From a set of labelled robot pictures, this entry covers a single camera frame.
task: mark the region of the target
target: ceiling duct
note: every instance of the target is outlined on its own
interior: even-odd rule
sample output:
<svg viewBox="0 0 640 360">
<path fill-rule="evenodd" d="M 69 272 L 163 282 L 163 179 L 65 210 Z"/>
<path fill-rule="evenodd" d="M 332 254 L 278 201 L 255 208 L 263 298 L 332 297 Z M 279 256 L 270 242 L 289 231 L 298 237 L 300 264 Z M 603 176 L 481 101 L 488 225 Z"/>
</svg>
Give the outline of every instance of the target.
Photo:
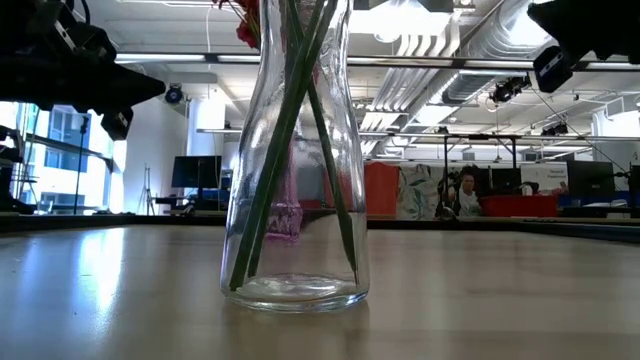
<svg viewBox="0 0 640 360">
<path fill-rule="evenodd" d="M 531 3 L 531 0 L 503 2 L 456 56 L 517 60 L 535 58 L 551 37 L 529 19 L 527 9 Z M 427 90 L 409 108 L 407 123 L 401 126 L 402 131 L 408 130 L 408 124 L 424 127 L 437 125 L 459 109 L 456 105 L 472 100 L 491 85 L 494 78 L 495 74 L 465 74 L 453 70 L 437 72 Z M 442 102 L 452 106 L 429 106 Z"/>
<path fill-rule="evenodd" d="M 403 35 L 398 55 L 444 57 L 453 55 L 460 45 L 459 18 L 459 12 L 451 14 L 449 23 L 439 36 L 422 35 L 422 41 L 419 44 L 416 42 L 418 36 Z M 406 116 L 399 117 L 397 112 L 404 112 L 436 73 L 437 70 L 433 69 L 390 69 L 371 104 L 372 110 L 390 113 L 368 113 L 365 115 L 360 130 L 384 131 L 392 124 L 398 129 L 403 127 L 407 123 Z M 363 154 L 371 153 L 379 142 L 379 140 L 363 141 Z"/>
</svg>

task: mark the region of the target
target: wooden table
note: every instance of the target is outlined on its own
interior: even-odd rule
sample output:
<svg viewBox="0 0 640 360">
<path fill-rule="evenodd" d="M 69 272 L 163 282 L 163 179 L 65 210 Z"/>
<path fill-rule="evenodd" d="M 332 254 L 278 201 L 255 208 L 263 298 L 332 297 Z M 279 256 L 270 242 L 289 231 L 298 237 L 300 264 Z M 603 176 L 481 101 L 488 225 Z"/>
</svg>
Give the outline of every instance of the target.
<svg viewBox="0 0 640 360">
<path fill-rule="evenodd" d="M 520 233 L 370 231 L 367 301 L 244 309 L 224 229 L 0 238 L 0 359 L 640 359 L 640 250 Z"/>
</svg>

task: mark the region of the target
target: red flower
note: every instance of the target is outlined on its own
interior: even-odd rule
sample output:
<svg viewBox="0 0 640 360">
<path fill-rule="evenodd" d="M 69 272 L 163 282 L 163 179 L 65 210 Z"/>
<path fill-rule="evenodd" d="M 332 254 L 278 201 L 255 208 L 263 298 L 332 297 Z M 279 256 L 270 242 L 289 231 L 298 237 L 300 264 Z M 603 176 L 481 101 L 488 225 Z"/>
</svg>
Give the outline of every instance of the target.
<svg viewBox="0 0 640 360">
<path fill-rule="evenodd" d="M 259 49 L 260 42 L 260 13 L 258 0 L 211 0 L 219 8 L 228 3 L 240 18 L 240 25 L 236 29 L 238 39 L 246 42 L 249 47 Z"/>
<path fill-rule="evenodd" d="M 236 34 L 238 35 L 238 39 L 246 42 L 250 48 L 258 49 L 258 39 L 246 21 L 240 22 L 240 25 L 236 29 Z"/>
</svg>

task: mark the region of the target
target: computer monitor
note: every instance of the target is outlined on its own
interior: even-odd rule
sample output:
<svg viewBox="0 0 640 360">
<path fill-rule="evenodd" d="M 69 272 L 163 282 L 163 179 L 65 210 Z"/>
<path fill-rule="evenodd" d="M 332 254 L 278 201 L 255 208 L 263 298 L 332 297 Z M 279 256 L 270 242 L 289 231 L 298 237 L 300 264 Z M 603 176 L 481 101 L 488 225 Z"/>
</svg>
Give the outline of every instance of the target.
<svg viewBox="0 0 640 360">
<path fill-rule="evenodd" d="M 487 196 L 491 193 L 491 174 L 489 169 L 477 169 L 474 174 L 474 191 L 477 196 Z"/>
<path fill-rule="evenodd" d="M 176 156 L 171 187 L 202 189 L 218 188 L 222 156 Z"/>
<path fill-rule="evenodd" d="M 567 161 L 569 194 L 609 197 L 616 193 L 613 164 L 603 161 Z"/>
<path fill-rule="evenodd" d="M 522 183 L 520 169 L 491 169 L 494 195 L 511 195 Z"/>
<path fill-rule="evenodd" d="M 631 166 L 629 190 L 640 191 L 640 166 L 638 165 Z"/>
</svg>

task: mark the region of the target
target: tripod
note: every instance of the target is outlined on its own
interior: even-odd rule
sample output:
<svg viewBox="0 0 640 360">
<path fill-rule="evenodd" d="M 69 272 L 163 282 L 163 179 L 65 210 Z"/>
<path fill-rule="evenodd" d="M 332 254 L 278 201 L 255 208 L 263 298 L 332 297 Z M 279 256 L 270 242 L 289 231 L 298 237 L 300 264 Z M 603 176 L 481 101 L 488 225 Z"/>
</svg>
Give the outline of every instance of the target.
<svg viewBox="0 0 640 360">
<path fill-rule="evenodd" d="M 151 209 L 151 213 L 154 216 L 156 215 L 156 211 L 153 208 L 153 197 L 151 196 L 151 168 L 146 163 L 144 164 L 144 184 L 138 201 L 138 212 L 140 212 L 142 204 L 147 205 L 147 216 L 149 216 L 149 209 Z"/>
<path fill-rule="evenodd" d="M 76 196 L 73 200 L 73 215 L 78 214 L 78 191 L 80 190 L 80 173 L 82 172 L 82 150 L 84 147 L 84 135 L 89 126 L 89 115 L 82 116 L 82 126 L 80 126 L 80 151 L 78 153 L 78 172 L 76 178 Z"/>
</svg>

